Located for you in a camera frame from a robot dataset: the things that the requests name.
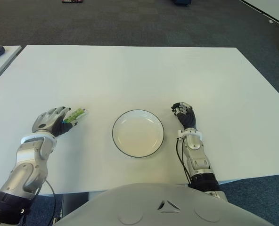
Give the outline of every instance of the dark carpet floor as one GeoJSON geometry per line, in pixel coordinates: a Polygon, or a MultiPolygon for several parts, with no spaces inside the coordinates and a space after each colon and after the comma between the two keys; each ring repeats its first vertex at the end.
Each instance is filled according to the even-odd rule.
{"type": "MultiPolygon", "coordinates": [[[[0,45],[32,44],[236,47],[279,92],[279,25],[239,0],[193,0],[189,7],[172,0],[0,0],[0,45]]],[[[222,189],[231,203],[279,226],[279,176],[222,189]]],[[[27,225],[45,225],[52,197],[39,196],[34,208],[27,225]]]]}

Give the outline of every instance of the robotic arm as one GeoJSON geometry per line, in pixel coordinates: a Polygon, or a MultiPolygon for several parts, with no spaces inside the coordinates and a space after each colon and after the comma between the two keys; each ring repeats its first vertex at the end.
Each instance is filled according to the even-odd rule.
{"type": "Polygon", "coordinates": [[[171,108],[184,127],[184,131],[178,131],[178,140],[186,148],[184,154],[187,158],[189,169],[189,180],[191,182],[189,186],[227,201],[224,192],[219,188],[210,162],[204,153],[202,134],[196,129],[193,108],[184,102],[175,103],[171,108]]]}
{"type": "Polygon", "coordinates": [[[48,175],[47,160],[56,146],[56,137],[77,124],[63,121],[69,110],[59,107],[39,115],[33,133],[22,138],[16,165],[0,190],[0,226],[18,225],[21,217],[30,211],[48,175]]]}

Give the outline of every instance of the table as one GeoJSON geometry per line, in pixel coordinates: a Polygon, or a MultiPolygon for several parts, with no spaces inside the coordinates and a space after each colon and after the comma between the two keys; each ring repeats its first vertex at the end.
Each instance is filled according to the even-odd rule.
{"type": "Polygon", "coordinates": [[[279,174],[279,94],[236,48],[27,46],[0,77],[0,187],[21,137],[55,106],[89,111],[49,157],[56,193],[183,184],[181,125],[170,109],[180,101],[194,108],[219,181],[279,174]],[[129,157],[112,141],[113,123],[131,109],[154,113],[164,126],[164,142],[149,157],[129,157]]]}
{"type": "Polygon", "coordinates": [[[15,59],[16,54],[21,49],[21,46],[4,46],[4,49],[4,54],[0,56],[0,75],[15,59]]]}

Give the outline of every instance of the black cable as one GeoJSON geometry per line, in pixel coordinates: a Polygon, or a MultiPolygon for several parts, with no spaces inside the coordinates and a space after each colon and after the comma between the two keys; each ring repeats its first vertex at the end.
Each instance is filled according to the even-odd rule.
{"type": "Polygon", "coordinates": [[[191,184],[190,182],[190,174],[188,172],[188,169],[186,168],[186,166],[184,165],[183,161],[181,160],[181,157],[179,156],[179,153],[178,153],[178,142],[179,142],[179,139],[177,139],[176,141],[176,153],[177,153],[177,156],[178,156],[178,159],[179,161],[181,162],[182,166],[183,166],[183,170],[185,171],[185,174],[186,174],[186,177],[187,177],[187,180],[188,180],[188,183],[191,184]]]}
{"type": "MultiPolygon", "coordinates": [[[[182,161],[182,165],[183,165],[183,166],[185,166],[184,161],[183,161],[183,146],[184,146],[184,143],[185,143],[185,140],[183,139],[183,140],[182,140],[182,146],[181,146],[181,161],[182,161]]],[[[183,170],[185,171],[187,180],[190,182],[190,181],[191,181],[191,178],[190,178],[190,176],[189,176],[190,173],[189,173],[188,169],[187,169],[186,167],[184,167],[183,170]]]]}
{"type": "Polygon", "coordinates": [[[50,185],[50,183],[49,183],[47,180],[45,180],[45,182],[49,185],[49,187],[50,187],[50,189],[51,189],[51,191],[52,191],[52,193],[53,193],[53,196],[54,196],[54,210],[53,210],[53,215],[51,216],[50,221],[49,221],[49,223],[47,224],[47,226],[49,226],[49,225],[52,223],[52,221],[53,221],[53,219],[54,219],[55,212],[56,212],[56,195],[55,195],[54,189],[53,189],[53,187],[50,185]]]}

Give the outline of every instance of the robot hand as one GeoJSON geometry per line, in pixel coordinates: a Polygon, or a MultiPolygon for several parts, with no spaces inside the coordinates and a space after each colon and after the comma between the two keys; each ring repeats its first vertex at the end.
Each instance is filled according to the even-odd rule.
{"type": "Polygon", "coordinates": [[[185,102],[175,103],[171,107],[184,129],[196,129],[196,119],[193,108],[185,102]]]}
{"type": "Polygon", "coordinates": [[[71,123],[64,122],[63,119],[70,109],[71,108],[68,107],[58,107],[42,113],[33,124],[33,133],[44,131],[57,137],[68,132],[73,125],[71,123]]]}

